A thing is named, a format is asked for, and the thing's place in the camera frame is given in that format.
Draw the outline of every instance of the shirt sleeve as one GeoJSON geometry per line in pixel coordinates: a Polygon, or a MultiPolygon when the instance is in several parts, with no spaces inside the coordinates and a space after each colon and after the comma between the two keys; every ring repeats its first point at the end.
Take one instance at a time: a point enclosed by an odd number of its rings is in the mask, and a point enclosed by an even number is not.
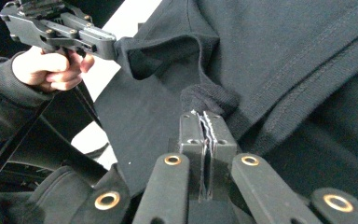
{"type": "Polygon", "coordinates": [[[16,56],[10,60],[0,58],[0,146],[54,96],[35,91],[16,79],[11,69],[16,56]]]}

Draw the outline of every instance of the white surface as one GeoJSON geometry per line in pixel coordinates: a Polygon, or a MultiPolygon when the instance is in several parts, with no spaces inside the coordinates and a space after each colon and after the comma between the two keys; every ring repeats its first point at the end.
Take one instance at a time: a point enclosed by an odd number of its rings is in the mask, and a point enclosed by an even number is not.
{"type": "MultiPolygon", "coordinates": [[[[138,31],[138,23],[146,22],[160,2],[161,0],[126,0],[103,29],[114,34],[117,39],[123,36],[132,37],[138,31]]],[[[119,69],[120,66],[114,61],[95,57],[94,66],[83,76],[94,102],[119,69]]],[[[103,147],[107,142],[106,133],[92,122],[75,136],[72,145],[81,152],[88,153],[103,147]]],[[[108,147],[97,162],[105,169],[110,169],[110,166],[117,162],[113,149],[108,147]]]]}

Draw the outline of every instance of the human hand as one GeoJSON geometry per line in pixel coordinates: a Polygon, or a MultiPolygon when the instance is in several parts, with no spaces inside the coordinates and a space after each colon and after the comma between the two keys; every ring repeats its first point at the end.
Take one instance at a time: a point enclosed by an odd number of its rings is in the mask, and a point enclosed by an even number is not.
{"type": "Polygon", "coordinates": [[[17,56],[12,64],[16,78],[43,91],[69,91],[82,80],[81,73],[87,73],[94,65],[94,58],[87,54],[83,59],[73,50],[68,59],[60,53],[45,54],[41,48],[31,47],[17,56]]]}

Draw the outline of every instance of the brass grommet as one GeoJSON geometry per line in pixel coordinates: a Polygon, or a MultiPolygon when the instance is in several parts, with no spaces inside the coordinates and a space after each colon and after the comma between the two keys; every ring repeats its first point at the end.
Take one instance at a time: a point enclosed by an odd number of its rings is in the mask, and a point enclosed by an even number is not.
{"type": "Polygon", "coordinates": [[[326,194],[324,195],[324,202],[327,203],[330,207],[344,213],[349,213],[353,211],[353,205],[351,203],[344,199],[341,196],[335,195],[335,194],[326,194]],[[343,205],[336,204],[332,202],[332,199],[336,199],[343,203],[343,205]]]}
{"type": "Polygon", "coordinates": [[[110,191],[105,194],[101,194],[96,200],[95,200],[95,207],[99,210],[107,210],[115,207],[118,202],[120,201],[120,194],[115,191],[110,191]],[[110,203],[104,203],[103,199],[111,197],[113,198],[112,202],[110,203]]]}
{"type": "Polygon", "coordinates": [[[241,161],[244,164],[250,165],[250,166],[257,166],[258,163],[260,163],[260,161],[258,159],[256,159],[255,157],[251,157],[251,156],[244,156],[241,158],[241,161]]]}
{"type": "Polygon", "coordinates": [[[165,163],[168,165],[177,165],[182,162],[178,156],[168,156],[164,159],[165,163]]]}

